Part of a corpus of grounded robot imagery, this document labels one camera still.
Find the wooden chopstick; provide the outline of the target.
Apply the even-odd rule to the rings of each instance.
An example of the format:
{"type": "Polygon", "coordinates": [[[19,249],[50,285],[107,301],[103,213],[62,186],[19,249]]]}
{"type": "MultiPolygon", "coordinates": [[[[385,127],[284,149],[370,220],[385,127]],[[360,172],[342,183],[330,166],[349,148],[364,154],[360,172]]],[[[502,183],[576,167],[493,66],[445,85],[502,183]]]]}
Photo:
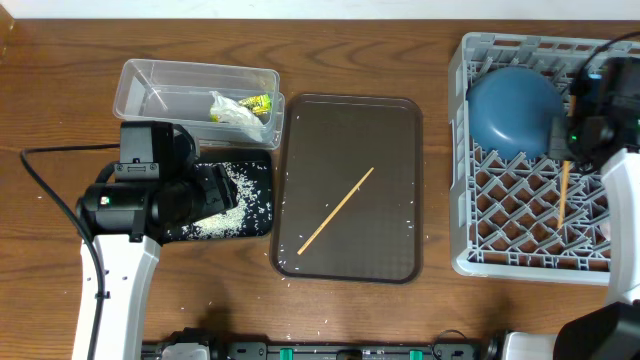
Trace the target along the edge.
{"type": "MultiPolygon", "coordinates": [[[[574,115],[576,107],[576,96],[571,95],[569,98],[569,109],[568,116],[572,117],[574,115]]],[[[569,184],[569,174],[570,174],[570,166],[571,162],[569,160],[565,160],[562,163],[562,178],[561,178],[561,191],[560,191],[560,201],[559,201],[559,216],[557,222],[557,229],[560,230],[564,224],[565,214],[566,214],[566,202],[567,202],[567,193],[568,193],[568,184],[569,184]]]]}
{"type": "Polygon", "coordinates": [[[320,225],[315,229],[315,231],[311,234],[311,236],[304,242],[304,244],[297,250],[297,255],[302,255],[307,248],[313,243],[313,241],[319,236],[319,234],[324,230],[324,228],[333,220],[333,218],[340,212],[340,210],[344,207],[344,205],[352,198],[352,196],[359,191],[361,185],[369,178],[369,176],[374,172],[375,167],[371,167],[356,183],[355,185],[346,193],[346,195],[339,201],[339,203],[334,207],[334,209],[329,213],[329,215],[320,223],[320,225]]]}

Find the dark blue plate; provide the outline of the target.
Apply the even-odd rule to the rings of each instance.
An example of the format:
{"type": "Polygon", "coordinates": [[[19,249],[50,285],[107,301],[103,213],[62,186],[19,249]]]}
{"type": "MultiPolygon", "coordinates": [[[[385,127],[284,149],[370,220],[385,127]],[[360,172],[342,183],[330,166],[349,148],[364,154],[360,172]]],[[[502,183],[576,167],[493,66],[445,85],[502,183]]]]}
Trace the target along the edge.
{"type": "Polygon", "coordinates": [[[483,75],[467,92],[470,134],[504,160],[545,154],[555,119],[564,115],[560,92],[543,75],[506,67],[483,75]]]}

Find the white tissue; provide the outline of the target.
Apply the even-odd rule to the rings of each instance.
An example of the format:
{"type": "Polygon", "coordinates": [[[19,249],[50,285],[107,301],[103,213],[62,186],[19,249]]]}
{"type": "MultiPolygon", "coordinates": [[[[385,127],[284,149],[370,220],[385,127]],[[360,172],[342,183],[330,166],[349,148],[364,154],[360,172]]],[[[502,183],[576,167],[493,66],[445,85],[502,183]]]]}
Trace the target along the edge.
{"type": "Polygon", "coordinates": [[[262,131],[260,130],[263,123],[256,115],[218,91],[211,91],[210,94],[213,97],[213,103],[209,110],[209,117],[212,122],[240,126],[243,128],[243,132],[252,140],[256,142],[263,141],[262,131]]]}

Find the yellow green snack wrapper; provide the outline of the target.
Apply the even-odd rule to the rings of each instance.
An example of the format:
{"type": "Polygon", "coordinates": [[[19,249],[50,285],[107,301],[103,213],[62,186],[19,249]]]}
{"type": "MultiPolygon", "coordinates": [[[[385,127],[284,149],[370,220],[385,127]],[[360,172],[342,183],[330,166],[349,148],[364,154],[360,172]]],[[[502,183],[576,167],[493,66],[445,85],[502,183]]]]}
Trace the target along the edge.
{"type": "Polygon", "coordinates": [[[239,100],[238,104],[247,108],[256,116],[268,114],[272,110],[272,100],[268,94],[244,98],[239,100]]]}

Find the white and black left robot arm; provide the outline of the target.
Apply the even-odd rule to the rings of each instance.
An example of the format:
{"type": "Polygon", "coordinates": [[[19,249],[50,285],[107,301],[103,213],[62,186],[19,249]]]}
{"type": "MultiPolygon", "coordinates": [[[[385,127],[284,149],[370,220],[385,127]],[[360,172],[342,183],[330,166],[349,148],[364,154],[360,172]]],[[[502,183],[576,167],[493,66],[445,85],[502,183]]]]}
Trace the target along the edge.
{"type": "Polygon", "coordinates": [[[95,183],[79,200],[91,231],[81,250],[83,285],[72,356],[137,359],[146,305],[167,231],[233,209],[225,168],[195,166],[168,181],[95,183]]]}

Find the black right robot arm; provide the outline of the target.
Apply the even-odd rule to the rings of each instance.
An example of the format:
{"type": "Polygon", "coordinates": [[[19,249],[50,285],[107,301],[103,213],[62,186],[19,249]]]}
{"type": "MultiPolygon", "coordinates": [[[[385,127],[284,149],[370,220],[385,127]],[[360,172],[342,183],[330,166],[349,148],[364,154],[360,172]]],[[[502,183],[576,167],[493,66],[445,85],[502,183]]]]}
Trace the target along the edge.
{"type": "Polygon", "coordinates": [[[610,212],[610,280],[606,305],[556,335],[511,332],[502,359],[639,357],[639,117],[586,118],[567,145],[601,172],[610,212]]]}

